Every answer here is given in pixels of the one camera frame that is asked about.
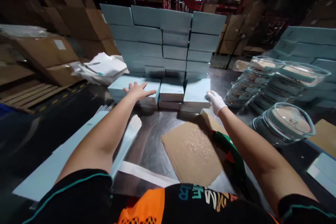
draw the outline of wooden pallet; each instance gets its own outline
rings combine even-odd
[[[30,107],[33,107],[34,105],[48,99],[49,97],[67,88],[68,86],[58,87],[50,84],[41,83],[14,95],[8,96],[0,100],[0,103],[13,107],[17,110],[22,110],[27,113],[34,114],[35,111],[29,109]]]

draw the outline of stack of glass lids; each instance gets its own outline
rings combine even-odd
[[[317,66],[285,61],[282,68],[248,102],[262,114],[277,102],[292,103],[307,89],[322,82],[331,73]]]
[[[253,57],[248,68],[238,78],[237,82],[231,83],[232,88],[226,94],[224,102],[231,107],[243,107],[283,64],[283,61],[266,56]]]
[[[316,134],[309,115],[289,103],[276,103],[255,118],[250,127],[273,146],[283,146]]]

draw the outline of hand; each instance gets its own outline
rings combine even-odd
[[[211,100],[211,106],[212,106],[212,109],[213,109],[213,113],[216,116],[218,116],[218,112],[222,108],[227,107],[227,105],[224,103],[223,98],[213,90],[211,90],[211,92],[208,91],[207,96]]]
[[[151,91],[145,91],[144,88],[147,86],[147,82],[141,84],[140,86],[138,85],[137,82],[134,82],[134,86],[132,83],[128,85],[128,88],[123,88],[123,90],[127,93],[126,96],[130,96],[134,98],[136,101],[142,100],[143,98],[146,98],[147,96],[153,95],[156,93],[156,90],[151,90]]]

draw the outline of flattened cardboard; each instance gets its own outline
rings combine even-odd
[[[315,124],[316,135],[311,136],[309,140],[327,152],[329,155],[336,158],[336,126],[321,119]]]
[[[209,186],[223,166],[208,135],[210,130],[226,130],[212,116],[202,112],[192,121],[161,137],[175,173],[181,183]]]

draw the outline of metal table surface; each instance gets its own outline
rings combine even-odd
[[[231,82],[236,81],[240,75],[240,72],[231,70],[210,69],[209,77],[211,78],[211,89],[224,97],[231,88]],[[241,109],[230,109],[246,124],[259,115],[248,106]],[[312,118],[315,118],[313,121],[317,121],[317,118],[321,118],[321,115],[316,116],[312,108],[307,112]],[[177,179],[173,166],[162,144],[161,136],[183,124],[185,121],[191,120],[197,114],[169,110],[157,111],[144,108],[135,108],[133,113],[140,117],[142,127],[125,161],[137,164],[157,174]],[[285,146],[278,151],[298,172],[316,198],[330,211],[334,212],[333,205],[336,204],[336,199],[306,173],[308,167],[319,155],[319,151],[311,147],[305,141],[299,141],[292,145]],[[257,205],[272,212],[251,170],[247,165],[245,165],[245,168],[248,177],[246,186],[250,197]],[[122,172],[117,174],[114,181],[115,193],[137,197],[142,196],[148,189],[157,187],[158,186],[150,182]],[[240,197],[243,196],[240,189],[230,182],[230,175],[228,175],[226,171],[219,174],[209,188],[222,192],[236,193]]]

